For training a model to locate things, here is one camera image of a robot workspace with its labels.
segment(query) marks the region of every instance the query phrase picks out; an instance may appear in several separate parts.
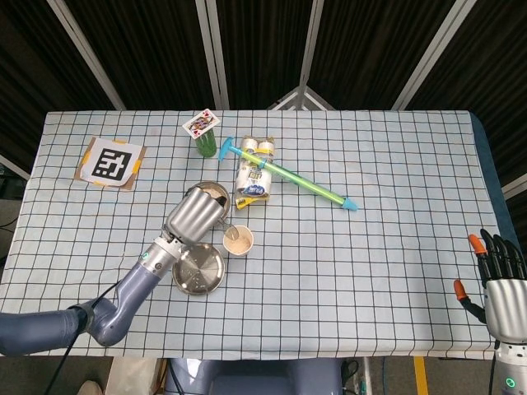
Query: playing card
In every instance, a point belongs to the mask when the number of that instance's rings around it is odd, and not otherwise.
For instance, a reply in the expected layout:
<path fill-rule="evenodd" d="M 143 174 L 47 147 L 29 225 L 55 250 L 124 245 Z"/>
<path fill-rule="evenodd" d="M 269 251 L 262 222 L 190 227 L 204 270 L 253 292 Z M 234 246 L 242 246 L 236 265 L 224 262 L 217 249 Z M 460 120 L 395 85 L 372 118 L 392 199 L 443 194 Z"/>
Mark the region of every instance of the playing card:
<path fill-rule="evenodd" d="M 216 115 L 210 109 L 204 109 L 201 113 L 190 119 L 183 125 L 183 129 L 195 140 L 206 131 L 214 128 L 220 123 Z"/>

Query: shoe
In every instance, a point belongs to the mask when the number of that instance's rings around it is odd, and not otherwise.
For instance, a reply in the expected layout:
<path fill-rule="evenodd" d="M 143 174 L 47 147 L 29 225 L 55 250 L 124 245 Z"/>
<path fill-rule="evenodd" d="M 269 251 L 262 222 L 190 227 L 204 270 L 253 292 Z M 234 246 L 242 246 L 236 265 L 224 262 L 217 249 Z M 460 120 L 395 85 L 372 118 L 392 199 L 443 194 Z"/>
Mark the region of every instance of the shoe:
<path fill-rule="evenodd" d="M 95 381 L 86 381 L 77 395 L 102 395 L 102 389 Z"/>

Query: robotic hand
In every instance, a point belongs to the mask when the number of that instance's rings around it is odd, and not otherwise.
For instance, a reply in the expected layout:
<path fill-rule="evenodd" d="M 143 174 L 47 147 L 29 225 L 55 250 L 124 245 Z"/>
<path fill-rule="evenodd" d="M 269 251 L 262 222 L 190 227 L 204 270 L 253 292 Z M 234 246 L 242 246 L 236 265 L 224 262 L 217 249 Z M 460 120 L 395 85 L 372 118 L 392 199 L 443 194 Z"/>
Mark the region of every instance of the robotic hand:
<path fill-rule="evenodd" d="M 527 267 L 520 251 L 499 235 L 482 229 L 486 248 L 476 235 L 469 241 L 478 257 L 485 289 L 485 310 L 470 301 L 460 280 L 454 282 L 459 302 L 497 340 L 497 382 L 504 395 L 527 393 Z"/>
<path fill-rule="evenodd" d="M 102 346 L 113 346 L 128 332 L 135 313 L 178 261 L 185 245 L 197 243 L 226 214 L 226 199 L 192 187 L 168 215 L 161 236 L 115 285 L 117 306 L 104 298 L 66 310 L 35 314 L 0 313 L 0 354 L 17 356 L 65 348 L 88 332 Z"/>

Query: orange fingertip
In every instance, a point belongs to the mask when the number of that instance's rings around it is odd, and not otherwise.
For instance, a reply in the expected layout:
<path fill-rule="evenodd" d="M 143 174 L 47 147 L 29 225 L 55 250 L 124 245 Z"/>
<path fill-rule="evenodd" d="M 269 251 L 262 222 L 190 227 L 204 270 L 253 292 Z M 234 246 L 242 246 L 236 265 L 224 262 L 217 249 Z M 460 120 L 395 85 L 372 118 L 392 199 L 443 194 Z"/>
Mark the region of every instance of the orange fingertip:
<path fill-rule="evenodd" d="M 457 280 L 454 280 L 454 292 L 458 300 L 468 298 L 467 293 L 464 291 L 463 283 L 461 283 L 461 280 L 459 278 Z"/>
<path fill-rule="evenodd" d="M 474 249 L 476 255 L 487 252 L 485 247 L 483 247 L 481 241 L 479 241 L 479 237 L 477 237 L 476 235 L 469 235 L 469 242 L 472 245 L 472 248 Z"/>

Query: checkered tablecloth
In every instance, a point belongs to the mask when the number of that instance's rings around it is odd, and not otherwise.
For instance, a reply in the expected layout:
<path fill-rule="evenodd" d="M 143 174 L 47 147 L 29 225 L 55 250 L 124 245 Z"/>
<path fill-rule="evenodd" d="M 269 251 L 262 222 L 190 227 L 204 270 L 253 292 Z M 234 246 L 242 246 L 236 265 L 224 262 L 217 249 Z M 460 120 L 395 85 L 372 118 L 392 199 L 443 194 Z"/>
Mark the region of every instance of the checkered tablecloth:
<path fill-rule="evenodd" d="M 8 313 L 65 309 L 122 278 L 184 191 L 233 190 L 237 163 L 203 159 L 181 125 L 193 112 L 50 113 L 0 285 Z M 221 286 L 181 293 L 167 275 L 129 334 L 72 353 L 204 359 L 492 355 L 487 329 L 452 288 L 480 301 L 468 233 L 497 231 L 467 112 L 217 111 L 226 137 L 274 137 L 276 163 L 349 196 L 345 211 L 275 178 L 267 205 L 232 210 L 254 232 Z M 92 136 L 147 147 L 133 191 L 73 180 Z M 62 354 L 63 350 L 52 351 Z"/>

